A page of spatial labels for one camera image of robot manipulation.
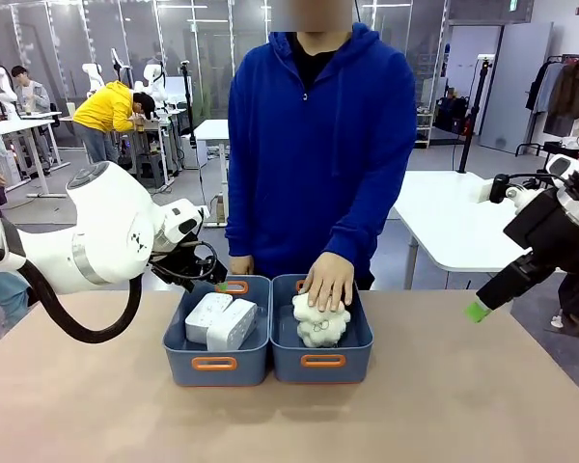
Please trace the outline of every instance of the hoodie drawstring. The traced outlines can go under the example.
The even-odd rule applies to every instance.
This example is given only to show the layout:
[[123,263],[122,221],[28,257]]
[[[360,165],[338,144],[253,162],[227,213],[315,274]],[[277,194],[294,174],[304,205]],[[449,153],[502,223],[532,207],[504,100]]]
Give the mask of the hoodie drawstring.
[[337,108],[335,110],[335,128],[332,141],[332,175],[337,177],[341,174],[339,160],[339,130],[341,126],[341,110],[343,108],[344,69],[337,74]]

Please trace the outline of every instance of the person's left hand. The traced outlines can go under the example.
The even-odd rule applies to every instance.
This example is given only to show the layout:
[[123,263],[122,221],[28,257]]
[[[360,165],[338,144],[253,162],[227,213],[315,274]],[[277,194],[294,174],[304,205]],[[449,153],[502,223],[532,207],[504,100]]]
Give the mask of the person's left hand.
[[309,306],[317,305],[320,312],[326,310],[332,299],[330,310],[336,312],[344,290],[344,303],[346,306],[351,304],[353,283],[354,266],[349,260],[333,253],[322,253],[311,267],[300,293],[308,291]]

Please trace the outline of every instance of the gray storage bin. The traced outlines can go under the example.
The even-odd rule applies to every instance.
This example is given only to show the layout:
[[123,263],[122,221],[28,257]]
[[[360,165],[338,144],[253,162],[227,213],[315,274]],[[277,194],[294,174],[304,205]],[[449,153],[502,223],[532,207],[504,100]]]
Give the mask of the gray storage bin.
[[[220,286],[198,282],[185,292],[163,337],[174,381],[180,386],[255,386],[265,377],[266,350],[270,339],[270,280],[235,277]],[[255,328],[237,351],[208,352],[204,344],[186,338],[184,320],[209,292],[227,292],[234,298],[258,305]]]
[[274,370],[279,381],[289,383],[359,383],[367,375],[373,333],[358,290],[349,308],[351,321],[337,347],[310,349],[296,332],[291,298],[305,275],[283,275],[272,281],[271,340]]

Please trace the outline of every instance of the black shirt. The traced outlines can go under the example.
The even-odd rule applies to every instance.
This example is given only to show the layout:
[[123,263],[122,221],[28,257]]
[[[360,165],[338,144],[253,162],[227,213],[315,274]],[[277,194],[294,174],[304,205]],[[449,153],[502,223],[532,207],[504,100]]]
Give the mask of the black shirt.
[[332,57],[335,56],[337,51],[324,51],[312,56],[304,50],[295,32],[287,32],[287,34],[291,53],[293,54],[293,61],[296,64],[296,69],[298,69],[298,75],[300,76],[300,80],[302,80],[302,84],[305,86],[305,90],[309,92],[313,84],[316,83],[317,77],[330,60],[332,60]]

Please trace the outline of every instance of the laboratory room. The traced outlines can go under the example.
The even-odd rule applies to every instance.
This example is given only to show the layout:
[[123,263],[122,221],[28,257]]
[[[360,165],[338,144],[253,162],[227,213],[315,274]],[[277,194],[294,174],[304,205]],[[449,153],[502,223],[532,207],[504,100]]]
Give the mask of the laboratory room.
[[0,0],[0,463],[579,461],[579,0]]

